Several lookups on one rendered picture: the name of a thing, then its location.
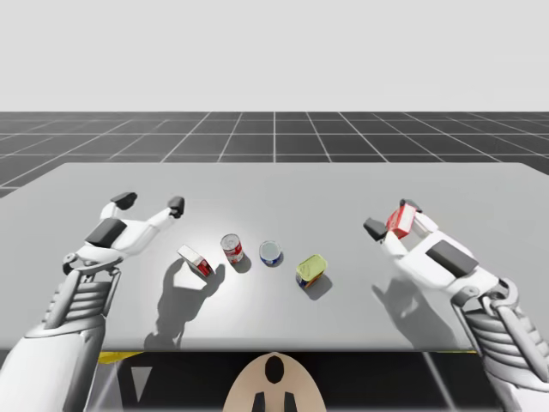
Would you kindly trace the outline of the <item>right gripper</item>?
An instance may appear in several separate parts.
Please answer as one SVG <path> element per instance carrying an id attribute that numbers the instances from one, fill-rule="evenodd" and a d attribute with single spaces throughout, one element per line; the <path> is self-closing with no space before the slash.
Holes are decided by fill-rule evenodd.
<path id="1" fill-rule="evenodd" d="M 500 283 L 499 277 L 483 269 L 467 248 L 438 231 L 438 224 L 415 201 L 403 198 L 400 205 L 415 208 L 412 231 L 421 239 L 413 248 L 406 248 L 381 221 L 368 218 L 363 228 L 392 258 L 401 277 L 450 298 L 464 290 L 479 297 Z"/>

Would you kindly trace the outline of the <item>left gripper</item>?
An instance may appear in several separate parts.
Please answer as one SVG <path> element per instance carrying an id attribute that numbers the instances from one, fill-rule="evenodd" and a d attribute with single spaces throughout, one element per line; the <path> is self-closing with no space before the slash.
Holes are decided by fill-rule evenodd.
<path id="1" fill-rule="evenodd" d="M 146 222 L 133 220 L 129 210 L 136 199 L 135 192 L 124 192 L 113 197 L 101 210 L 102 221 L 75 252 L 82 262 L 99 264 L 136 256 L 146 248 L 147 239 L 168 229 L 184 215 L 185 200 L 175 196 Z"/>

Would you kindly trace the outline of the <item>red and white carton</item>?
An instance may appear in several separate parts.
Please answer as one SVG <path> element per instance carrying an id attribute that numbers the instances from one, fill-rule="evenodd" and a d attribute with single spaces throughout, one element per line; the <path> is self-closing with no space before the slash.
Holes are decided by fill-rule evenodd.
<path id="1" fill-rule="evenodd" d="M 208 261 L 189 246 L 181 245 L 177 249 L 177 254 L 183 258 L 193 270 L 196 270 L 202 276 L 208 277 L 214 273 L 214 270 Z"/>

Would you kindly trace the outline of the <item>red and white can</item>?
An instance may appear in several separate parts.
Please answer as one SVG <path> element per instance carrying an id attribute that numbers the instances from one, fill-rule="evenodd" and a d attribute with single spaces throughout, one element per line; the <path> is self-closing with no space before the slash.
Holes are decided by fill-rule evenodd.
<path id="1" fill-rule="evenodd" d="M 220 240 L 220 245 L 231 264 L 239 263 L 244 257 L 240 238 L 235 233 L 229 233 Z"/>

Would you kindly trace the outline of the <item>green and blue rectangular can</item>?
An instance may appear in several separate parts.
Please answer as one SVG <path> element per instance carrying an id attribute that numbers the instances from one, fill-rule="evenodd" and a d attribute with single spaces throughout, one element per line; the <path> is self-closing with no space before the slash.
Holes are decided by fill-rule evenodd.
<path id="1" fill-rule="evenodd" d="M 327 261 L 319 254 L 308 257 L 296 269 L 296 282 L 301 288 L 308 288 L 327 269 Z"/>

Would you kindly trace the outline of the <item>blue flat can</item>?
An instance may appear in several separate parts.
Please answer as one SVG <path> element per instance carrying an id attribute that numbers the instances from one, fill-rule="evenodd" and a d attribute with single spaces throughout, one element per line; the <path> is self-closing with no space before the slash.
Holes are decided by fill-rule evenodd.
<path id="1" fill-rule="evenodd" d="M 275 241 L 266 240 L 259 247 L 259 256 L 266 265 L 276 265 L 281 258 L 281 248 Z"/>

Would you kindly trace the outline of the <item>tan robot part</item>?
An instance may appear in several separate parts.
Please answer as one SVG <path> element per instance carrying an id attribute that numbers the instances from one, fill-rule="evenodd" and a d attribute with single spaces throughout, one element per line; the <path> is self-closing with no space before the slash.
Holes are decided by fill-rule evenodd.
<path id="1" fill-rule="evenodd" d="M 282 353 L 261 355 L 237 376 L 222 412 L 327 412 L 309 372 Z"/>

